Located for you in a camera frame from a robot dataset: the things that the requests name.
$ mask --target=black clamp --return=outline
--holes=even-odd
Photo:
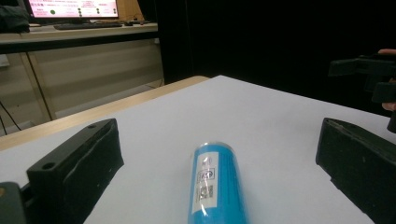
[[[336,60],[330,63],[329,77],[347,75],[368,75],[364,89],[373,93],[375,103],[396,102],[396,55],[373,54],[361,55],[355,59]],[[388,130],[396,133],[396,111],[392,112]]]

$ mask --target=cable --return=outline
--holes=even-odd
[[[1,125],[3,126],[4,135],[7,135],[6,126],[4,126],[4,122],[3,122],[3,120],[1,119],[1,116],[0,116],[0,121],[1,121]]]
[[[8,113],[8,111],[6,110],[6,108],[4,107],[3,103],[1,103],[0,101],[0,106],[3,107],[3,109],[6,111],[6,113],[8,114],[8,116],[11,118],[12,122],[14,122],[15,126],[17,126],[17,128],[21,131],[20,126],[18,126],[17,122],[15,122],[14,118],[12,118],[12,116]]]

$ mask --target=computer monitor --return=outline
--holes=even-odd
[[[119,18],[117,0],[24,0],[24,3],[37,23],[80,23]]]

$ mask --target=dark background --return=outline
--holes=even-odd
[[[139,0],[156,9],[165,83],[202,75],[389,117],[366,76],[328,77],[332,60],[396,48],[392,1]]]

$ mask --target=monitor screen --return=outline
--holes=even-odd
[[[117,19],[117,0],[25,0],[36,19]]]

